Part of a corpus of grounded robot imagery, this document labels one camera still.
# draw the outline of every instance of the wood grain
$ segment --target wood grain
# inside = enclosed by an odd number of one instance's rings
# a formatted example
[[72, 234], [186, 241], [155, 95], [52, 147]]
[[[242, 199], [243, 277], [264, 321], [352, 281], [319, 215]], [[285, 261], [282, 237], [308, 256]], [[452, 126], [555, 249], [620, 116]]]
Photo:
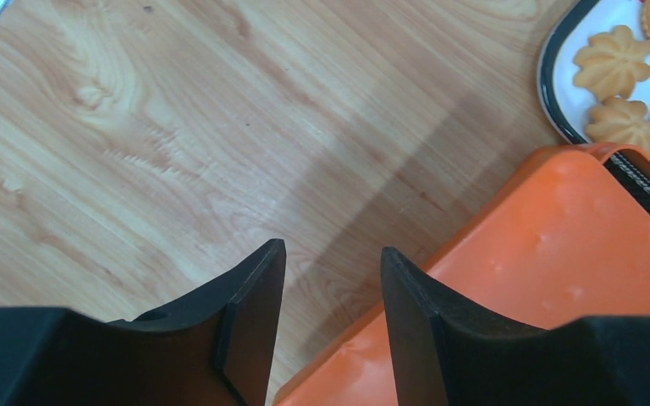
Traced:
[[558, 138], [573, 0], [17, 0], [0, 19], [0, 305], [131, 318], [269, 238], [271, 392]]

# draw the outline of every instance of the flower-shaped cookie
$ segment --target flower-shaped cookie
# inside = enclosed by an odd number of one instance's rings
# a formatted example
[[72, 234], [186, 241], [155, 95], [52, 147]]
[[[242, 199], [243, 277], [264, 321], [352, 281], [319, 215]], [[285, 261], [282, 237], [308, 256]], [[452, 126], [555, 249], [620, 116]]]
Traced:
[[644, 62], [650, 54], [650, 40], [636, 41], [631, 29], [617, 25], [611, 33], [589, 38], [589, 46], [574, 58], [581, 69], [574, 85], [588, 89], [597, 99], [612, 96], [628, 98], [636, 82], [649, 79], [650, 66]]
[[589, 110], [592, 123], [585, 127], [585, 133], [596, 142], [638, 145], [650, 155], [650, 121], [646, 115], [647, 105], [641, 101], [611, 97]]

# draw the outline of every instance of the orange plastic container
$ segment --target orange plastic container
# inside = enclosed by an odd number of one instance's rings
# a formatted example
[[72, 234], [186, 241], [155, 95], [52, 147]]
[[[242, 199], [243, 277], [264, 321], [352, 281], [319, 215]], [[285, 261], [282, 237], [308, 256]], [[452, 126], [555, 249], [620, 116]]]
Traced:
[[[650, 216], [603, 167], [616, 145], [532, 154], [424, 267], [477, 303], [552, 328], [589, 314], [650, 314]], [[396, 406], [383, 306], [363, 316], [276, 397], [279, 406]]]

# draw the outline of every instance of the white plate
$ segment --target white plate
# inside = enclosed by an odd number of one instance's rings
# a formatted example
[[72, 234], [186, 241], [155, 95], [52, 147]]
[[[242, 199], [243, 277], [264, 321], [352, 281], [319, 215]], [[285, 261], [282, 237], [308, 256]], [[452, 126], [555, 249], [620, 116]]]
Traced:
[[[540, 97], [553, 126], [575, 144], [591, 142], [584, 134], [588, 111], [597, 105], [588, 90], [574, 86], [579, 67], [576, 53], [588, 45], [588, 39], [600, 32], [610, 32], [616, 25], [627, 25], [637, 40], [642, 32], [642, 0], [581, 0], [562, 19], [545, 44], [540, 59]], [[640, 100], [649, 108], [650, 78], [636, 84], [630, 100]]]

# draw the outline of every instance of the orange lid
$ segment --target orange lid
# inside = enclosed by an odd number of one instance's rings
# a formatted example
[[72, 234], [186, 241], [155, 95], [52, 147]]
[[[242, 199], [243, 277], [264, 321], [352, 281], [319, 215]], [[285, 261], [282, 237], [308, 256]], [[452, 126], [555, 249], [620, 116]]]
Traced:
[[[650, 216], [602, 166], [618, 150], [606, 146], [532, 154], [423, 269], [543, 328], [587, 314], [650, 314]], [[276, 404], [395, 406], [382, 305], [283, 387]]]

